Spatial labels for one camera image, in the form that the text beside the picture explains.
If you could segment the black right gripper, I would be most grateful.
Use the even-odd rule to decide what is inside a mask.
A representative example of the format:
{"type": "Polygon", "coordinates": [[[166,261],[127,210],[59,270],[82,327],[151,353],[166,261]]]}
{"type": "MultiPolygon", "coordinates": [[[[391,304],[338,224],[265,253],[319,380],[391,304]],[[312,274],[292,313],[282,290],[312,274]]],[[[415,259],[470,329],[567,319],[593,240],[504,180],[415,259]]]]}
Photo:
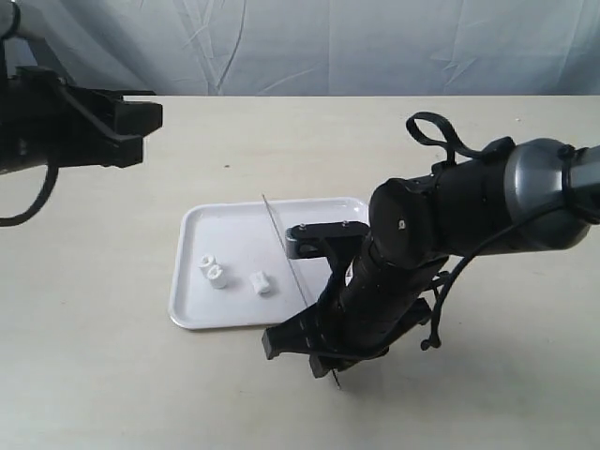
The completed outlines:
{"type": "Polygon", "coordinates": [[[438,258],[405,269],[361,253],[352,261],[352,278],[326,287],[318,306],[264,330],[266,359],[306,354],[313,377],[320,379],[386,355],[392,343],[432,320],[422,293],[439,294],[444,265],[445,258],[438,258]]]}

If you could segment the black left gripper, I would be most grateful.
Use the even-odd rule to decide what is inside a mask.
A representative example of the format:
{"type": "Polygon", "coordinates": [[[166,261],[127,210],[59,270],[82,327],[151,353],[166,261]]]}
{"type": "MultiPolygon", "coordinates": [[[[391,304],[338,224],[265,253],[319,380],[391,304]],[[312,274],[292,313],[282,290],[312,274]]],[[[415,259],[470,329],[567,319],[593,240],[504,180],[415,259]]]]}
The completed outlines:
{"type": "Polygon", "coordinates": [[[137,165],[143,138],[162,126],[160,104],[80,87],[45,67],[18,67],[10,75],[1,66],[1,173],[48,163],[137,165]]]}

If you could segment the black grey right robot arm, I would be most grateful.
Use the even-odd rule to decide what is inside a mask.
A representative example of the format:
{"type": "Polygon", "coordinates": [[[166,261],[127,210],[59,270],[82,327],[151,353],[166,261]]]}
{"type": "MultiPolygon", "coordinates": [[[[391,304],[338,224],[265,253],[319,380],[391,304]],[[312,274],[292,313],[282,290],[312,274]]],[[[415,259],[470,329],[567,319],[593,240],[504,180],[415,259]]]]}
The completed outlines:
{"type": "Polygon", "coordinates": [[[474,258],[568,249],[598,221],[597,147],[502,139],[480,157],[391,178],[367,222],[285,232],[289,259],[326,259],[331,273],[313,305],[264,331],[265,355],[304,354],[321,378],[386,355],[416,326],[429,327],[422,349],[437,349],[443,303],[474,258]]]}

